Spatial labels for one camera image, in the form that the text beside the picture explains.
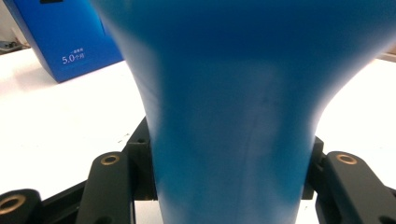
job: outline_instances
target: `blue box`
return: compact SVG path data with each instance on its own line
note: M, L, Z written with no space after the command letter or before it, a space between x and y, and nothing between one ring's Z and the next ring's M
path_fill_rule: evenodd
M5 0L42 66L58 82L122 60L88 0Z

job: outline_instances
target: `black bracket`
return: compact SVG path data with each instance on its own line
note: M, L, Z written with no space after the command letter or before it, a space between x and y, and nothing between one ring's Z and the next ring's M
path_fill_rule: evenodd
M318 193L321 224L396 224L396 190L385 187L359 157L324 155L316 138L303 199ZM33 189L0 195L1 224L135 223L134 201L158 200L145 119L122 152L96 158L87 181L41 202Z
M396 191L384 186L361 158L340 151L324 155L316 139L303 199L318 193L321 224L396 224Z

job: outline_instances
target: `wall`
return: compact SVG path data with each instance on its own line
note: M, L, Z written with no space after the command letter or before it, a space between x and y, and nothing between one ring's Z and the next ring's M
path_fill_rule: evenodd
M17 39L23 45L27 45L19 26L9 13L4 1L0 0L0 40L16 41Z

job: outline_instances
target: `blue object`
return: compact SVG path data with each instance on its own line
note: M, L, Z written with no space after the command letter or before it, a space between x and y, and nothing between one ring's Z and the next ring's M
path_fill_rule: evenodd
M318 120L396 1L91 0L147 113L163 221L293 223Z
M122 60L87 0L5 0L42 66L66 81Z

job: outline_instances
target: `white surface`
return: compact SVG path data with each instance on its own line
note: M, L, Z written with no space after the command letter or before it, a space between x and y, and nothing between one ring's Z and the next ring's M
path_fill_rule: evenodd
M91 162L120 151L144 110L126 63L62 84L30 49L0 56L0 194L37 189L46 199L87 178ZM396 188L396 63L373 61L329 104L317 136L325 151L364 160ZM136 203L138 224L161 224L157 202ZM297 223L318 223L313 201Z

